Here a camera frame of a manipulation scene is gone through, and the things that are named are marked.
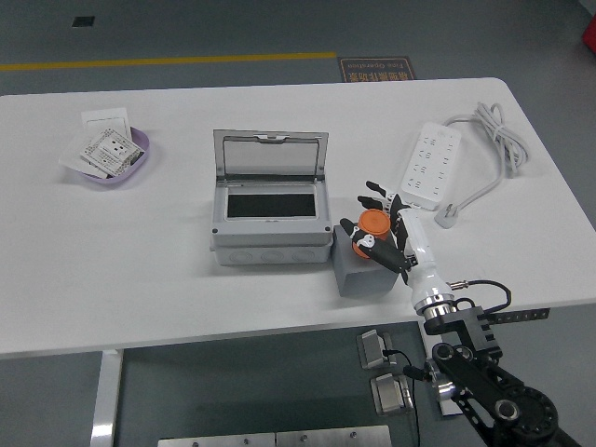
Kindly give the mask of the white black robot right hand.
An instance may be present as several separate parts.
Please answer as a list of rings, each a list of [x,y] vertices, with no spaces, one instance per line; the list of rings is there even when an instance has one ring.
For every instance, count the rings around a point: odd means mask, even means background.
[[[353,246],[383,267],[404,275],[404,282],[413,291],[412,304],[417,315],[431,319],[454,312],[452,289],[439,275],[417,211],[378,183],[368,181],[366,186],[381,197],[359,196],[358,201],[366,210],[378,210],[389,219],[388,235],[395,243],[390,244],[363,223],[343,218],[340,225]]]

